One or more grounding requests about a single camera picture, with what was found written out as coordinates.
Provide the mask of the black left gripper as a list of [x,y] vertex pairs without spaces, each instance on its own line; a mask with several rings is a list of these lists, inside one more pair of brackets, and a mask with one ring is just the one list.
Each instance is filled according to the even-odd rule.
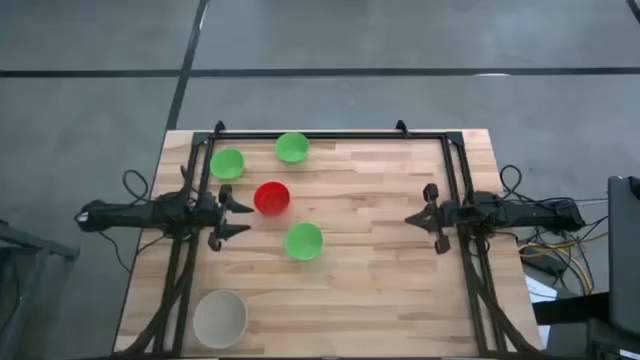
[[230,198],[232,187],[224,184],[215,197],[211,192],[205,190],[199,198],[199,219],[204,227],[213,227],[207,240],[209,247],[214,252],[222,249],[222,242],[227,241],[236,234],[247,231],[250,225],[228,224],[226,220],[226,204],[232,213],[252,213],[251,207],[242,205]]

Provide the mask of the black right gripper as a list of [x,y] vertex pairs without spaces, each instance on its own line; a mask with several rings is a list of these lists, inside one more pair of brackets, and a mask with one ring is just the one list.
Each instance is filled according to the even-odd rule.
[[438,186],[435,183],[428,183],[423,189],[423,198],[427,205],[416,214],[408,216],[405,222],[434,234],[436,236],[435,251],[438,255],[442,255],[451,249],[449,236],[444,234],[443,228],[451,227],[452,223],[447,219],[445,205],[438,204],[438,197]]

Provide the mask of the red plastic bowl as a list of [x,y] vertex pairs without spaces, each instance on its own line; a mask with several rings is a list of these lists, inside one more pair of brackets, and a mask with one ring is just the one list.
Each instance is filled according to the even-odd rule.
[[280,182],[272,181],[260,185],[253,197],[256,209],[265,216],[278,216],[285,212],[290,203],[290,192]]

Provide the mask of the green plastic bowl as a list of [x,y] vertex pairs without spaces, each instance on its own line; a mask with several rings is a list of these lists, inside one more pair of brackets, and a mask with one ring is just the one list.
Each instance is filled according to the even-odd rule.
[[210,160],[210,172],[222,180],[234,180],[241,177],[244,167],[244,156],[235,148],[217,151]]
[[324,240],[321,230],[311,223],[297,223],[287,232],[285,250],[295,260],[310,261],[323,252]]
[[309,140],[302,133],[287,132],[277,139],[275,151],[278,159],[284,163],[301,163],[307,158]]

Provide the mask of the large beige bowl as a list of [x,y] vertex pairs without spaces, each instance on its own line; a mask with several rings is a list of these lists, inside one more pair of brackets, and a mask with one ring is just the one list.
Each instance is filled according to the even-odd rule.
[[248,326],[248,308],[235,291],[220,289],[205,295],[196,306],[193,329],[204,346],[221,350],[233,346]]

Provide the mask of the black power adapter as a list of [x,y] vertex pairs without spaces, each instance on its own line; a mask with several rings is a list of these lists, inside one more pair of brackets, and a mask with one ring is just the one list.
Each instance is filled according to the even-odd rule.
[[521,261],[524,265],[550,276],[561,276],[566,271],[566,264],[562,260],[549,255],[524,254]]

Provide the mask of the white paper sheet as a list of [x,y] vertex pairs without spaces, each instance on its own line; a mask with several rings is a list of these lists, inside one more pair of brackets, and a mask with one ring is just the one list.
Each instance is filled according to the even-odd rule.
[[554,288],[529,276],[525,277],[525,282],[532,303],[554,301],[557,298],[557,291]]

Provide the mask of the black beam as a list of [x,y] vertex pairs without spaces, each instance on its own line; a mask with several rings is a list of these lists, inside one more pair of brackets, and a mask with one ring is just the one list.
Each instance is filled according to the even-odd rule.
[[608,322],[609,293],[537,302],[533,310],[539,325],[580,323],[589,319]]

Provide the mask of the grey metal rack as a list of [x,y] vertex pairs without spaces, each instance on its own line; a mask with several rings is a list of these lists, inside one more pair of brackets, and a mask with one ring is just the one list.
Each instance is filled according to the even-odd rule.
[[[3,281],[9,280],[10,276],[16,287],[16,298],[11,311],[0,324],[0,360],[13,360],[35,301],[47,258],[58,255],[75,262],[80,249],[31,235],[10,226],[4,220],[0,220],[0,241],[6,243],[6,246],[0,246],[0,294],[4,287]],[[24,282],[20,281],[18,271],[17,257],[20,255],[33,258],[33,268]]]

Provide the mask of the dark grey monitor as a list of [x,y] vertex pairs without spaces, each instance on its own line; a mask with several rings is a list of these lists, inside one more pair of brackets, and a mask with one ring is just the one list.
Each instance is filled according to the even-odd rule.
[[640,178],[608,179],[611,321],[640,336]]

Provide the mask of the dark box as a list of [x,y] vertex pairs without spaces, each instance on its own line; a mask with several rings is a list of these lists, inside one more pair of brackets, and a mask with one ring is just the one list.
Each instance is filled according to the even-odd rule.
[[640,360],[640,337],[598,319],[587,322],[586,360]]

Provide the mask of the black metal frame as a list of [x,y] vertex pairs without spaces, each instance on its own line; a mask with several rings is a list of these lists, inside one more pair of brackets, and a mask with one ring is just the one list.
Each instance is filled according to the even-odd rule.
[[[205,237],[178,246],[155,230],[141,238],[114,349],[134,343],[159,306],[170,263],[191,260],[193,280],[184,304],[173,308],[162,347],[154,356],[208,358],[217,351],[196,338],[193,316],[208,293],[237,292],[248,308],[243,337],[227,357],[443,357],[474,356],[493,345],[494,323],[472,300],[467,275],[479,260],[450,237],[438,255],[432,234],[404,219],[420,211],[423,187],[442,199],[467,191],[499,192],[498,169],[484,130],[312,131],[308,159],[282,163],[277,134],[227,131],[216,149],[236,148],[245,158],[233,182],[235,199],[251,204],[269,181],[291,194],[287,211],[256,211],[230,221],[250,225],[219,252]],[[289,229],[311,223],[322,232],[322,254],[299,261],[285,250]],[[474,322],[474,312],[481,313]]]

